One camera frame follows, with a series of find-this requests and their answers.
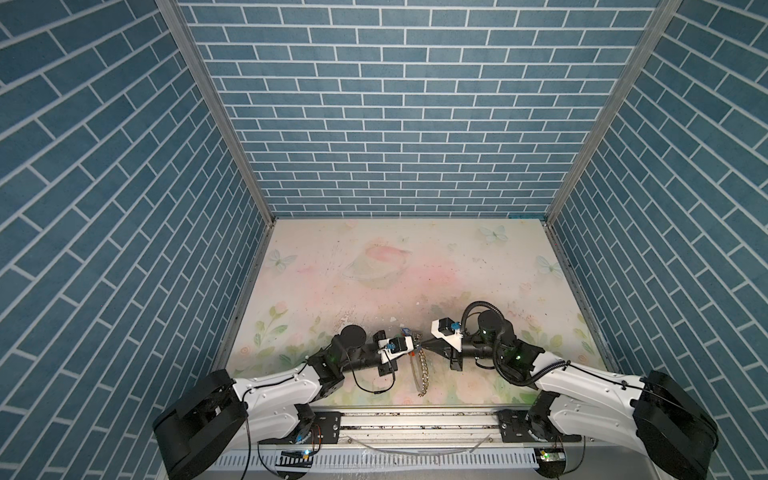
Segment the large keyring with chain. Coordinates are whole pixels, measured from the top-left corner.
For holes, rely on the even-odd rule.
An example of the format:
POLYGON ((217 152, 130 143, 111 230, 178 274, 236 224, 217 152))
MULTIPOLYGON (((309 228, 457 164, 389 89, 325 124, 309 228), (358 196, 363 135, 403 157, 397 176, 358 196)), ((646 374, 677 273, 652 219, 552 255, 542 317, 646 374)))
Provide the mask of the large keyring with chain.
POLYGON ((424 397, 429 389, 429 365, 426 353, 421 346, 421 335, 414 333, 412 336, 414 349, 410 352, 411 366, 414 381, 419 397, 424 397))

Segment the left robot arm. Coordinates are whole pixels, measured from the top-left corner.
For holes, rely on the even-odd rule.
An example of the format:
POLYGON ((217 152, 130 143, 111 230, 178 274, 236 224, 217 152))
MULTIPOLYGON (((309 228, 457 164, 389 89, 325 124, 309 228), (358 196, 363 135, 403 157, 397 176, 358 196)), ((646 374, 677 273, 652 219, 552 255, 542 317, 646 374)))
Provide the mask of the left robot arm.
POLYGON ((152 424, 171 479, 193 479, 239 441, 301 442, 314 421, 311 405, 330 396, 346 373, 377 368, 394 375, 397 360, 413 352, 410 334, 369 337, 348 325, 300 365, 265 377, 233 378, 216 370, 197 381, 152 424))

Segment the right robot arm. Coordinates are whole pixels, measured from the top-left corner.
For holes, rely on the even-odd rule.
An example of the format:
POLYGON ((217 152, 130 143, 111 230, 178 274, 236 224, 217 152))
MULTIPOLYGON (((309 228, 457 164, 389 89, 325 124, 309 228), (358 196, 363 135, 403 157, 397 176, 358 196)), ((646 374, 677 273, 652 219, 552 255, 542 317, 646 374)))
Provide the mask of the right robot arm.
POLYGON ((644 376, 588 367, 519 337, 501 311, 470 303, 459 321, 433 321, 425 350, 460 371, 465 359, 538 395, 526 422, 534 437, 556 441, 589 437, 631 449, 675 479, 704 479, 719 444, 709 413, 670 375, 644 376))

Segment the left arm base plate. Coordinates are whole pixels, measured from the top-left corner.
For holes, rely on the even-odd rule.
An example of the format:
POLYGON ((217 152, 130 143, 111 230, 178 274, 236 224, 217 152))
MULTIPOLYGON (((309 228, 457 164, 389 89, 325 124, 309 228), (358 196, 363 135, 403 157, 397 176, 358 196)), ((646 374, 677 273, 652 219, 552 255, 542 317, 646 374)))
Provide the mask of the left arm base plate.
POLYGON ((312 420, 301 420, 287 436, 260 440, 267 445, 337 444, 343 414, 339 411, 319 411, 312 420))

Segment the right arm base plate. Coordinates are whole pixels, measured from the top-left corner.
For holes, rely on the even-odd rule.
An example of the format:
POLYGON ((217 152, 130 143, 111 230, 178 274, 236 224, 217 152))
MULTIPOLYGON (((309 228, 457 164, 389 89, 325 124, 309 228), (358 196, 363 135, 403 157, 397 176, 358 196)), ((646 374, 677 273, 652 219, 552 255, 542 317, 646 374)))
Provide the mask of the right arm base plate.
POLYGON ((566 435, 540 415, 531 416, 527 410, 502 409, 495 412, 503 443, 578 443, 580 435, 566 435))

